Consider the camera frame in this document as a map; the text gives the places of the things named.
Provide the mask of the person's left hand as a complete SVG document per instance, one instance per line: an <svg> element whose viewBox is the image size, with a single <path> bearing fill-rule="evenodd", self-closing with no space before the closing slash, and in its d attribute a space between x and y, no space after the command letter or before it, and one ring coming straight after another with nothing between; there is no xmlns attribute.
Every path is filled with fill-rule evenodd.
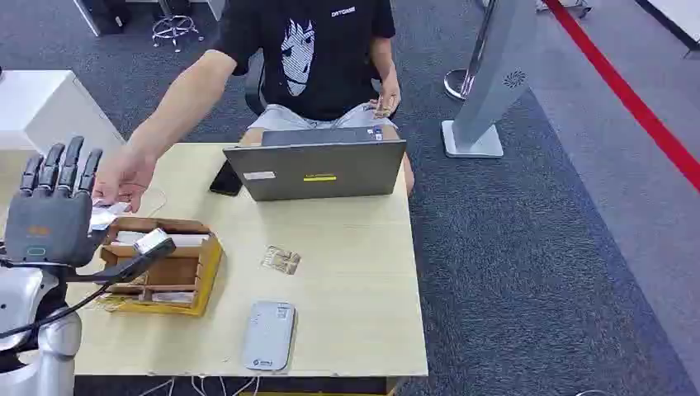
<svg viewBox="0 0 700 396"><path fill-rule="evenodd" d="M376 118L391 118L401 102L398 78L395 74L388 76L381 83L380 96L375 103Z"/></svg>

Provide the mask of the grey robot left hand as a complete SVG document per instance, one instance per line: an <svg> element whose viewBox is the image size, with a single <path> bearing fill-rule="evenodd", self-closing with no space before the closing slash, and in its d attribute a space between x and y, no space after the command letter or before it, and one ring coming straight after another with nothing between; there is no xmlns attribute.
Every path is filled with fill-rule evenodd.
<svg viewBox="0 0 700 396"><path fill-rule="evenodd" d="M106 238L93 230L92 188L102 150L90 152L84 167L79 156L84 138L54 144L46 155L31 157L12 197L5 228L7 258L12 267L36 267L66 282L114 284L132 281L176 249L174 241L155 229L145 245L137 245L127 262L90 275L86 266Z"/></svg>

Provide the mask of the person's right hand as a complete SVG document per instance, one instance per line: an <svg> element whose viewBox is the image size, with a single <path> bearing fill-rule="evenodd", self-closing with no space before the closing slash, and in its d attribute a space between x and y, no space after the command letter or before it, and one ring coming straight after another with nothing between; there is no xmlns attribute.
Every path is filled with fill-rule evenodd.
<svg viewBox="0 0 700 396"><path fill-rule="evenodd" d="M94 203L112 205L124 202L136 213L153 179L157 158L125 145L113 153L97 170L92 190Z"/></svg>

